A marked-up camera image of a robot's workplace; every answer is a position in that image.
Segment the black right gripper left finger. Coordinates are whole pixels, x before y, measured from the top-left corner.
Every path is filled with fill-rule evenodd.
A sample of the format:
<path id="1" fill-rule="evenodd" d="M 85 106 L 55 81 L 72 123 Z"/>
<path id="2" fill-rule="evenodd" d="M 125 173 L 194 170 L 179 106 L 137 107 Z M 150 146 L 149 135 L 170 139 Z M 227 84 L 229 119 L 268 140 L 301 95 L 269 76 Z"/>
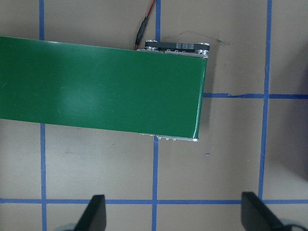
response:
<path id="1" fill-rule="evenodd" d="M 104 231 L 106 229 L 105 196 L 94 195 L 87 205 L 80 220 L 75 226 L 76 231 Z"/>

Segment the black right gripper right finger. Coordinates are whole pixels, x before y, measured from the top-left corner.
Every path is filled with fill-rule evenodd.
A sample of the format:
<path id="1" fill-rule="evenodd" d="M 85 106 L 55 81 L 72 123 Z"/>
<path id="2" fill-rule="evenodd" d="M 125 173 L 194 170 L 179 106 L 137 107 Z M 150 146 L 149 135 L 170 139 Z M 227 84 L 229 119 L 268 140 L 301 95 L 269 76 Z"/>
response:
<path id="1" fill-rule="evenodd" d="M 241 197 L 241 223 L 246 231 L 283 231 L 282 222 L 253 192 Z"/>

